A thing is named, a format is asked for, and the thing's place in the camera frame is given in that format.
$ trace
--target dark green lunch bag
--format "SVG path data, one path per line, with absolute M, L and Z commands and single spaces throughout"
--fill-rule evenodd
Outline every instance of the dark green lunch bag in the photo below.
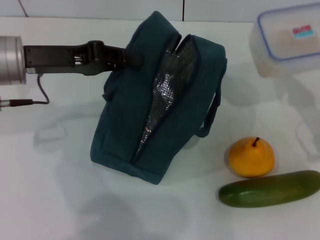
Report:
M 93 162 L 158 184 L 193 135 L 208 135 L 221 101 L 225 49 L 193 35 L 178 46 L 180 40 L 159 12 L 138 27 L 126 49 L 141 53 L 143 65 L 106 81 Z

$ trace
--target white wall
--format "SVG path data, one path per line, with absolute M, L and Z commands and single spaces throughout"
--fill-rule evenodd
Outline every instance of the white wall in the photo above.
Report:
M 18 0 L 0 0 L 0 16 L 24 17 L 25 14 Z
M 185 21 L 254 22 L 266 10 L 317 0 L 185 0 Z
M 182 20 L 183 0 L 21 0 L 29 17 L 143 20 L 154 10 Z

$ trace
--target white tabletop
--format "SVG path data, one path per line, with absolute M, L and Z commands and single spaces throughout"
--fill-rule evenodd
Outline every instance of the white tabletop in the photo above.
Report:
M 0 18 L 0 35 L 24 45 L 125 47 L 140 21 Z M 93 164 L 90 147 L 104 107 L 97 76 L 47 74 L 49 105 L 0 112 L 0 238 L 3 240 L 314 240 L 320 192 L 288 204 L 240 209 L 217 201 L 240 180 L 225 166 L 234 141 L 259 136 L 274 147 L 276 174 L 320 171 L 320 71 L 263 79 L 253 64 L 251 23 L 172 22 L 224 45 L 228 67 L 210 135 L 193 137 L 159 185 Z M 2 99 L 43 100 L 36 76 L 1 86 Z

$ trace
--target pear stem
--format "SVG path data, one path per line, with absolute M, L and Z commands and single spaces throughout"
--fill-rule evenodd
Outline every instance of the pear stem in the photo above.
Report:
M 260 140 L 260 138 L 259 137 L 257 137 L 255 140 L 254 140 L 254 142 L 252 143 L 252 146 L 253 147 L 256 147 L 257 146 L 257 142 Z

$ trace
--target silver cylinder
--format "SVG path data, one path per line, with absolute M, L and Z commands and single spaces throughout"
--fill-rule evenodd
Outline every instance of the silver cylinder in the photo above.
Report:
M 0 85 L 26 84 L 25 57 L 20 36 L 0 36 Z

